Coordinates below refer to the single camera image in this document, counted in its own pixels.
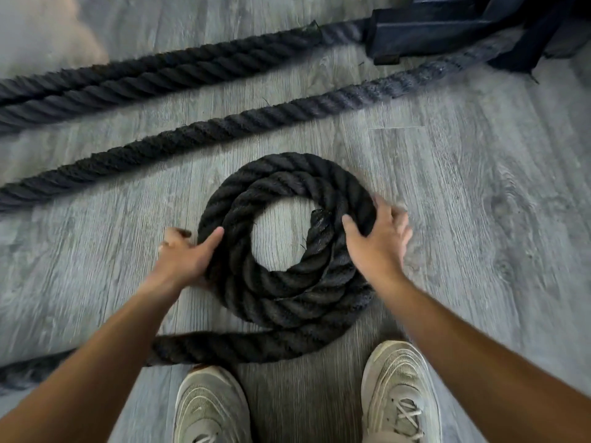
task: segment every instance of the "laminate flooring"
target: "laminate flooring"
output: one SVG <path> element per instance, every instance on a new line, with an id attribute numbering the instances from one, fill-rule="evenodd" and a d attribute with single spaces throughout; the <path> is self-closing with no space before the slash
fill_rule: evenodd
<path id="1" fill-rule="evenodd" d="M 10 41 L 0 39 L 0 75 L 354 19 L 406 1 L 3 0 L 2 16 L 14 28 Z M 14 32 L 19 16 L 33 30 Z M 331 159 L 408 208 L 416 232 L 407 257 L 410 278 L 477 328 L 590 394 L 586 56 L 541 61 L 536 81 L 480 66 L 389 103 L 198 150 L 0 218 L 0 365 L 84 342 L 149 271 L 166 226 L 196 230 L 207 199 L 228 175 L 290 150 Z M 4 137 L 0 183 L 196 120 L 319 94 L 421 61 L 375 67 L 361 47 L 343 46 L 247 80 Z M 254 230 L 257 259 L 272 269 L 297 261 L 313 208 L 303 200 L 270 207 Z M 182 294 L 160 332 L 194 329 L 255 327 L 193 289 Z M 380 341 L 400 335 L 376 301 L 318 353 L 235 367 L 258 438 L 359 441 L 366 359 Z M 144 369 L 111 441 L 171 441 L 174 398 L 187 370 Z M 439 379 L 436 385 L 445 441 L 481 441 Z M 0 398 L 0 413 L 23 396 Z"/>

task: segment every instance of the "twisted rope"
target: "twisted rope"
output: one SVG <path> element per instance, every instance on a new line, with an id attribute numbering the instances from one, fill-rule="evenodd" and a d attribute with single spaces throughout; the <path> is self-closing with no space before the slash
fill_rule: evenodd
<path id="1" fill-rule="evenodd" d="M 364 25 L 313 23 L 140 59 L 0 80 L 0 134 L 262 73 L 318 45 L 360 42 Z"/>
<path id="2" fill-rule="evenodd" d="M 311 215 L 306 251 L 286 271 L 269 271 L 252 255 L 254 219 L 270 203 L 295 196 L 320 207 Z M 273 362 L 320 350 L 344 334 L 372 299 L 371 288 L 347 252 L 341 224 L 345 213 L 362 233 L 371 231 L 375 208 L 370 195 L 336 163 L 287 152 L 241 167 L 211 196 L 199 223 L 198 242 L 224 226 L 208 278 L 225 307 L 269 330 L 160 336 L 146 365 Z M 0 396 L 40 383 L 70 353 L 0 368 Z"/>
<path id="3" fill-rule="evenodd" d="M 402 96 L 448 74 L 460 73 L 469 66 L 496 57 L 511 49 L 520 34 L 515 29 L 505 30 L 462 51 L 426 62 L 412 70 L 339 88 L 319 96 L 196 122 L 93 154 L 56 170 L 41 172 L 0 187 L 0 212 L 32 207 L 90 186 L 104 178 L 136 170 L 209 144 L 225 143 L 343 111 L 359 110 L 388 98 Z"/>

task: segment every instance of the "gray wood floor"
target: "gray wood floor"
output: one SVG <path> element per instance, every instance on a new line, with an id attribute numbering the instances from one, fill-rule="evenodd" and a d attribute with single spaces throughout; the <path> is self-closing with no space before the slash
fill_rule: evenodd
<path id="1" fill-rule="evenodd" d="M 14 37 L 16 44 L 1 41 L 0 75 L 225 41 L 314 19 L 358 18 L 404 0 L 78 1 L 81 23 L 76 0 L 3 0 L 4 20 L 18 25 L 19 16 L 30 22 L 34 15 L 35 22 L 32 32 Z M 418 62 L 375 68 L 361 48 L 348 46 L 247 81 L 4 138 L 0 183 L 196 120 Z M 292 150 L 332 159 L 403 203 L 416 231 L 409 276 L 493 338 L 591 393 L 591 84 L 585 63 L 575 63 L 543 61 L 534 71 L 539 84 L 475 68 L 373 109 L 204 149 L 1 218 L 0 364 L 84 342 L 151 268 L 166 226 L 195 230 L 228 175 L 260 156 Z M 260 218 L 255 255 L 264 265 L 284 269 L 301 256 L 312 208 L 307 201 L 280 202 Z M 192 329 L 253 327 L 193 290 L 161 332 Z M 362 369 L 377 343 L 397 336 L 395 322 L 375 302 L 350 332 L 316 354 L 236 367 L 260 439 L 359 441 Z M 170 441 L 186 370 L 145 369 L 112 441 Z M 437 388 L 445 440 L 481 441 L 439 380 Z M 0 399 L 0 414 L 22 397 Z"/>

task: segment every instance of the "sneaker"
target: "sneaker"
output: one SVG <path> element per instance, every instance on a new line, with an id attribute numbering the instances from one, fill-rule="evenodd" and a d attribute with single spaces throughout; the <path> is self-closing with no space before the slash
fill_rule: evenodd
<path id="1" fill-rule="evenodd" d="M 364 442 L 440 443 L 441 418 L 429 368 L 408 342 L 381 343 L 361 381 Z"/>
<path id="2" fill-rule="evenodd" d="M 251 443 L 247 397 L 230 372 L 198 365 L 179 387 L 174 443 Z"/>

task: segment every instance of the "right hand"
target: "right hand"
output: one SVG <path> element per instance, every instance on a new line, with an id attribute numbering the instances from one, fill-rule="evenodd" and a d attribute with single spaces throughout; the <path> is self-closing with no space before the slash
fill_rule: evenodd
<path id="1" fill-rule="evenodd" d="M 379 195 L 373 197 L 377 209 L 376 220 L 368 237 L 359 233 L 357 225 L 349 216 L 343 216 L 347 249 L 358 271 L 380 291 L 385 281 L 392 277 L 404 277 L 403 260 L 412 229 L 408 213 L 389 205 Z"/>

